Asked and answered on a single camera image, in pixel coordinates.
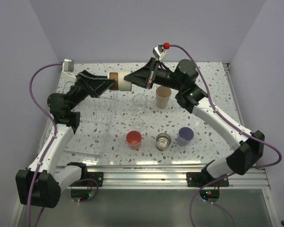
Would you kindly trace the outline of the brown-band steel cup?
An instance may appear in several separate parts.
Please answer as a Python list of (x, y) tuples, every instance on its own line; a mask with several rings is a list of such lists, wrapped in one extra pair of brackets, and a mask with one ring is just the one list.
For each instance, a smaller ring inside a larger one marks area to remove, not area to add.
[(131, 92), (132, 83), (126, 81), (124, 78), (130, 74), (129, 71), (121, 71), (121, 72), (110, 72), (108, 73), (108, 79), (114, 79), (115, 83), (109, 88), (111, 91), (123, 91), (123, 92)]

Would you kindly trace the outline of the large clear plastic cup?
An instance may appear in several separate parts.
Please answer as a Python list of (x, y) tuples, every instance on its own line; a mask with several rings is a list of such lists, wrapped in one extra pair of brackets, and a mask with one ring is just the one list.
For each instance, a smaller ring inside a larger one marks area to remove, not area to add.
[(143, 94), (135, 95), (132, 99), (132, 102), (133, 102), (133, 105), (134, 105), (134, 110), (138, 114), (143, 114), (145, 112), (146, 105), (147, 105), (147, 102), (148, 102), (148, 99), (145, 95), (143, 95)]

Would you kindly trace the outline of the pink plastic cup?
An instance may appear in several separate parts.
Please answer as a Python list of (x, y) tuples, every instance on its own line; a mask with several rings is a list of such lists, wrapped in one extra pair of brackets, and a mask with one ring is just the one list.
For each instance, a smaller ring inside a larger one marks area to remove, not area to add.
[(139, 131), (130, 131), (126, 135), (126, 142), (130, 149), (136, 150), (142, 142), (142, 135)]

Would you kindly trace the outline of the steel cup brown base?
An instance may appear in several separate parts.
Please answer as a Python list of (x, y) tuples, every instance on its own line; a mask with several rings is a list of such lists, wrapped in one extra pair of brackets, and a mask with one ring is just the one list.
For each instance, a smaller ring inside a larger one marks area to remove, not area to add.
[(171, 137), (166, 133), (160, 133), (156, 137), (156, 148), (159, 151), (165, 151), (171, 144)]

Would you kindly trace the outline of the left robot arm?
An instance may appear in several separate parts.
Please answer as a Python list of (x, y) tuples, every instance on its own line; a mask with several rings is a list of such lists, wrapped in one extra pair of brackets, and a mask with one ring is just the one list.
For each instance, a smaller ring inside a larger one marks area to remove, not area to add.
[(116, 80), (107, 76), (96, 76), (86, 70), (76, 76), (75, 83), (67, 93), (52, 93), (47, 99), (53, 134), (33, 163), (16, 174), (16, 185), (20, 203), (45, 208), (54, 208), (62, 191), (72, 184), (85, 185), (91, 181), (84, 163), (70, 162), (59, 173), (57, 163), (67, 143), (76, 133), (80, 124), (80, 112), (73, 109), (86, 97), (98, 98), (110, 89)]

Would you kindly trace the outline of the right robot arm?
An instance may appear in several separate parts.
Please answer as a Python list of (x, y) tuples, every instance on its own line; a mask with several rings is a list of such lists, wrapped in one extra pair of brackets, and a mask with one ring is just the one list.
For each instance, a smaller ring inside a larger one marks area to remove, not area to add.
[(198, 72), (191, 60), (182, 59), (171, 72), (161, 69), (159, 61), (151, 58), (144, 67), (126, 75), (124, 80), (147, 89), (157, 84), (177, 90), (177, 103), (202, 119), (227, 142), (233, 153), (210, 162), (202, 170), (202, 182), (210, 186), (223, 175), (244, 175), (263, 156), (261, 142), (265, 136), (259, 130), (252, 132), (239, 125), (218, 106), (211, 104), (209, 95), (195, 83), (197, 77)]

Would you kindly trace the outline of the clear plastic dish rack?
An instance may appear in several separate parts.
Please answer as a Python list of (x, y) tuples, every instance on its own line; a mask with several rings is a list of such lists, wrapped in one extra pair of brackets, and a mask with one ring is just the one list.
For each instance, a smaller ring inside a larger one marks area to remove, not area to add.
[(104, 156), (117, 98), (117, 91), (108, 90), (99, 98), (86, 97), (74, 108), (80, 112), (80, 124), (62, 152), (58, 166), (69, 162), (95, 165)]

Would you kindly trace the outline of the tall beige cup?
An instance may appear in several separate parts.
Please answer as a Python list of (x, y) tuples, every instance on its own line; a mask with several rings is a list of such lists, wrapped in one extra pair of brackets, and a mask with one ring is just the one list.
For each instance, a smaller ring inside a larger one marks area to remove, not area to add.
[(171, 89), (164, 86), (159, 86), (156, 89), (156, 106), (160, 109), (164, 109), (171, 96)]

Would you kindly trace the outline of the small clear plastic cup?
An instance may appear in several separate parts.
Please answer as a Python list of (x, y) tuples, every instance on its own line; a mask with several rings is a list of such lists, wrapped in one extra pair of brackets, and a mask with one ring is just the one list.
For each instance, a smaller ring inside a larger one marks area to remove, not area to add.
[(132, 120), (132, 126), (136, 131), (141, 131), (144, 127), (144, 120), (141, 118), (133, 118)]

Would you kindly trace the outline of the lavender plastic cup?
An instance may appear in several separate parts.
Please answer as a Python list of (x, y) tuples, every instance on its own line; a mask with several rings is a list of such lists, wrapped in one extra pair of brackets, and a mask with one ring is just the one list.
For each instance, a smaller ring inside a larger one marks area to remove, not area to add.
[(194, 132), (189, 127), (182, 127), (178, 131), (177, 143), (180, 146), (188, 145), (194, 138)]

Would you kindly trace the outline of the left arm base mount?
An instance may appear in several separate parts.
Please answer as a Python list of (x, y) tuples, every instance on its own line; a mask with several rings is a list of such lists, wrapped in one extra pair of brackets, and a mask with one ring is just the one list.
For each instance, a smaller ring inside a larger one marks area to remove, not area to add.
[(88, 172), (86, 176), (73, 182), (71, 186), (102, 187), (103, 179), (104, 179), (103, 172)]

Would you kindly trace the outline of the aluminium rail frame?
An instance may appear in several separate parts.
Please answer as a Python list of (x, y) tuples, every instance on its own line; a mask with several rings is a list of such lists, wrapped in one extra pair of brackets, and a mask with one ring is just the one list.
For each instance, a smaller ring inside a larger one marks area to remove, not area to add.
[[(118, 92), (109, 139), (104, 156), (95, 164), (87, 165), (89, 172), (103, 172), (103, 187), (107, 189), (146, 190), (195, 190), (188, 187), (187, 172), (200, 172), (210, 161), (230, 154), (223, 138), (203, 120), (182, 109), (171, 97), (166, 109), (155, 105), (154, 89), (133, 86), (131, 92)], [(143, 94), (148, 98), (147, 108), (141, 115), (132, 110), (132, 97)], [(133, 129), (132, 119), (141, 117), (142, 145), (131, 150), (125, 142), (127, 132)], [(178, 131), (189, 127), (194, 132), (193, 140), (186, 146), (177, 142)], [(171, 144), (165, 151), (156, 148), (156, 137), (166, 133)], [(228, 187), (213, 187), (220, 192), (218, 204), (206, 204), (196, 197), (192, 208), (194, 222), (200, 226), (202, 209), (209, 209), (207, 225), (226, 226), (227, 213), (231, 213), (231, 225), (238, 227), (275, 227), (269, 198), (269, 183), (264, 170), (251, 169), (245, 175), (233, 175)]]

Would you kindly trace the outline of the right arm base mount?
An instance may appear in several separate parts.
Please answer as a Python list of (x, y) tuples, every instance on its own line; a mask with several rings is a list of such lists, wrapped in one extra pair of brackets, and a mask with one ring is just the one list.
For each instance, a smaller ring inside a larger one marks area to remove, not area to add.
[[(204, 173), (201, 172), (187, 172), (186, 173), (186, 182), (187, 182), (187, 186), (188, 187), (198, 187), (201, 188), (204, 185), (210, 183), (214, 181), (214, 179), (209, 175), (207, 176)], [(222, 180), (220, 180), (219, 182), (216, 183), (212, 183), (210, 185), (208, 185), (208, 187), (228, 187), (229, 184), (229, 180), (228, 178), (226, 178), (226, 176), (224, 176), (224, 178)]]

